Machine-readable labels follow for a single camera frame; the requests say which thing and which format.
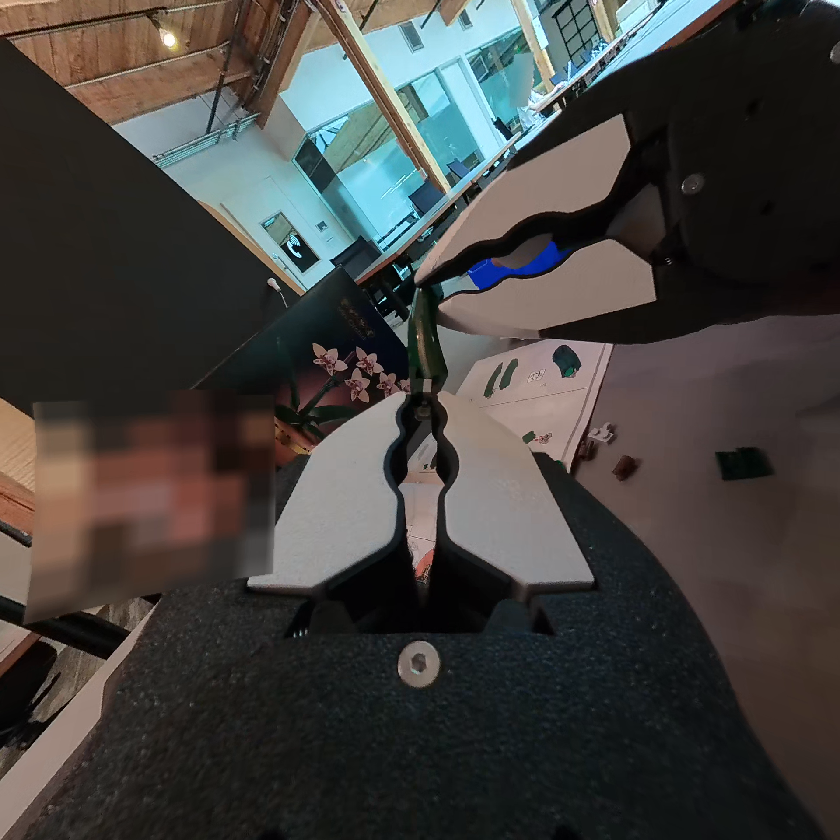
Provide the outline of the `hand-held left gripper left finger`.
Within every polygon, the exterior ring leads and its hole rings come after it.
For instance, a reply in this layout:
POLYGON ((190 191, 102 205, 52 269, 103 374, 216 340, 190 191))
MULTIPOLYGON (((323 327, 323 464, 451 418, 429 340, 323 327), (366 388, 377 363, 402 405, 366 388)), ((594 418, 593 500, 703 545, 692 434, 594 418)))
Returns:
POLYGON ((251 591, 325 595, 368 570, 414 583, 401 492, 412 422, 411 396, 399 392, 312 451, 276 522, 272 568, 248 578, 251 591))

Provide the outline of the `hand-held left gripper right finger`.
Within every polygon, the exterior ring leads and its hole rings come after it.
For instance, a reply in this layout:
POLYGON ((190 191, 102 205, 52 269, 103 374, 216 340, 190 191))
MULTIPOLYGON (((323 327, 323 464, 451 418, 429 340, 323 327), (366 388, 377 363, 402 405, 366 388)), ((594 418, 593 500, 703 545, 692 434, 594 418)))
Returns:
POLYGON ((528 602, 586 592, 595 577, 534 453, 474 403, 434 403, 436 543, 429 601, 528 602))

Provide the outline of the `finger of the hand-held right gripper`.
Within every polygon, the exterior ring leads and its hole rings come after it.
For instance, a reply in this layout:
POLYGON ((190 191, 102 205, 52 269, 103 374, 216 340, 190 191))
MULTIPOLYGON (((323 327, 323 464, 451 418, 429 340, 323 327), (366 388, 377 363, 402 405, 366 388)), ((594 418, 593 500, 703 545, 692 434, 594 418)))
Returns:
POLYGON ((570 322, 655 302, 654 268, 614 239, 579 249, 537 276, 511 276, 441 302, 437 323, 479 335, 540 335, 570 322))
POLYGON ((652 264, 640 247, 625 245, 615 228, 619 215, 647 188, 658 190, 666 173, 666 125, 631 140, 618 114, 582 134, 509 167, 456 220, 417 269, 417 287, 454 279, 489 259, 520 251, 525 266, 554 243, 561 260, 526 275, 505 267, 494 287, 571 285, 572 257, 593 256, 597 245, 619 245, 652 273, 651 286, 666 286, 666 264, 652 264))

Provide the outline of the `long green leaf piece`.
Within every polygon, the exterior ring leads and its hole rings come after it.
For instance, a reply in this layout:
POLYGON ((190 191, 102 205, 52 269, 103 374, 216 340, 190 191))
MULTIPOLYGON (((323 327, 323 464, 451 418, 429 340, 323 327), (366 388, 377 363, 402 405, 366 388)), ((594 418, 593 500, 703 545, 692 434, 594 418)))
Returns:
POLYGON ((407 357, 410 393, 414 397, 441 391, 448 367, 438 336, 438 306, 443 300, 439 285, 415 291, 407 320, 407 357))

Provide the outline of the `grey desk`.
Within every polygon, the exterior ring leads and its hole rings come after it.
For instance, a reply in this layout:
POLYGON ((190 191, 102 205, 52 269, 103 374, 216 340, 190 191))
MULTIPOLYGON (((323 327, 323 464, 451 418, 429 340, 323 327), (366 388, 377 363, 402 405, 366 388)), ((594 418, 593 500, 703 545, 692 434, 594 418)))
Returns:
POLYGON ((592 415, 616 438, 576 478, 652 550, 742 710, 826 835, 839 826, 838 315, 620 346, 592 415), (770 477, 724 481, 715 452, 770 477), (618 481, 623 455, 638 468, 618 481))

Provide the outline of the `blue plastic bin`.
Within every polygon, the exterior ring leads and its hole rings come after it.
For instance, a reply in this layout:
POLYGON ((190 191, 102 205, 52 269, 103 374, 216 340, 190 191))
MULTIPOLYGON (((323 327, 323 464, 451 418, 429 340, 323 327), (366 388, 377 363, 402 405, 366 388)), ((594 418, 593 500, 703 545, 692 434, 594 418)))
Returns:
POLYGON ((518 268, 497 265, 492 259, 483 260, 468 270, 468 276, 479 290, 495 286, 510 277, 536 277, 545 274, 564 263, 572 254, 572 249, 560 249, 553 242, 530 262, 518 268))

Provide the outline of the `long wooden office table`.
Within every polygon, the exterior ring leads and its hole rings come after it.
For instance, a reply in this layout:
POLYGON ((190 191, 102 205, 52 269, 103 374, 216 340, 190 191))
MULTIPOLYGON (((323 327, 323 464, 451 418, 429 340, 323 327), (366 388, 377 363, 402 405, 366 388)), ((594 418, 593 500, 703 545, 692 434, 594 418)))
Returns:
POLYGON ((423 215, 415 224, 408 228, 405 233, 395 241, 395 243, 388 248, 374 263, 368 266, 364 272, 354 282, 357 286, 365 288, 370 285, 374 278, 376 278, 386 267, 392 265, 399 256, 403 255, 407 249, 426 231, 434 228, 436 222, 442 217, 446 216, 450 210, 455 207, 457 202, 468 192, 471 186, 478 183, 483 175, 489 173, 493 167, 501 161, 501 159, 512 150, 516 142, 522 137, 522 132, 517 132, 511 139, 505 142, 494 154, 483 162, 474 167, 461 178, 458 183, 447 192, 440 200, 436 202, 432 208, 423 215))

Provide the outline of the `white instruction booklet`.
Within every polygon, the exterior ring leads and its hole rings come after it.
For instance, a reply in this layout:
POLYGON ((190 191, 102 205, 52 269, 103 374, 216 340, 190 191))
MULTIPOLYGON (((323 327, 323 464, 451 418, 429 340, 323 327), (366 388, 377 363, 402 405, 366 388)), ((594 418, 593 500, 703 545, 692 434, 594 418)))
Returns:
MULTIPOLYGON (((473 403, 510 429, 535 454, 549 456, 570 471, 588 433, 595 401, 613 355, 609 343, 548 339, 531 343, 500 340, 503 352, 471 361, 445 390, 473 403)), ((409 446, 406 500, 408 547, 415 575, 427 583, 434 552, 436 502, 443 481, 437 474, 437 445, 419 432, 409 446)))

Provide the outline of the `dark orchid print box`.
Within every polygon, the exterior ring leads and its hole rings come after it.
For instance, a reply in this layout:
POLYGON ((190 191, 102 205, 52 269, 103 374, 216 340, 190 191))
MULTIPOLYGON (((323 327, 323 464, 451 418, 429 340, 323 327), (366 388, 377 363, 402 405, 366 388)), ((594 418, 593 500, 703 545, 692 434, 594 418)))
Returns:
POLYGON ((368 295, 337 268, 198 386, 271 396, 281 468, 374 404, 408 393, 407 350, 368 295))

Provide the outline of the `black office chair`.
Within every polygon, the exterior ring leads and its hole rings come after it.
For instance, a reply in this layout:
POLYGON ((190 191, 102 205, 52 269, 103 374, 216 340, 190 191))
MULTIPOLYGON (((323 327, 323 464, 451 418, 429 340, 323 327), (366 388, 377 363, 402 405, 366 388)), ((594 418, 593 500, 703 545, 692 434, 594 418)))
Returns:
POLYGON ((351 245, 332 257, 331 262, 335 268, 341 268, 348 277, 356 281, 381 256, 382 252, 376 243, 359 236, 351 245))

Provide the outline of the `dark green flat plate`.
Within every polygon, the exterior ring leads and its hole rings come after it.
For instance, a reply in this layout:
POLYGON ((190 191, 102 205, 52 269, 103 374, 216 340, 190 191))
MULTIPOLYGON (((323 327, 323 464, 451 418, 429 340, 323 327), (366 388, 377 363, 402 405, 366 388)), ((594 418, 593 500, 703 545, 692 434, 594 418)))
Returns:
POLYGON ((738 447, 715 452, 719 474, 724 481, 752 480, 774 475, 766 453, 757 447, 738 447))

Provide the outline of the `phone sign window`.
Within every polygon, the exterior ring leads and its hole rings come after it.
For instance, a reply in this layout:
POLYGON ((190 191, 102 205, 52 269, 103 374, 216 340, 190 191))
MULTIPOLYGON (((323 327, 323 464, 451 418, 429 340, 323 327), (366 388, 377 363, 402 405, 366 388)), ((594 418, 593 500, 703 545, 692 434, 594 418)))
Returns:
POLYGON ((319 256, 284 213, 267 217, 260 226, 277 246, 282 258, 298 273, 303 275, 319 263, 319 256))

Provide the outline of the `black board panel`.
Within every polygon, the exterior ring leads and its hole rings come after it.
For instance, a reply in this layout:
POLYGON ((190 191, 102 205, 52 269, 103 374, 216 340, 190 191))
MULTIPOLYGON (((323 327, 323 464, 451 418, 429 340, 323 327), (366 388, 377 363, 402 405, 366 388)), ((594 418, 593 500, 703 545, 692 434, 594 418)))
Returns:
POLYGON ((293 306, 276 271, 5 38, 1 397, 185 390, 293 306))

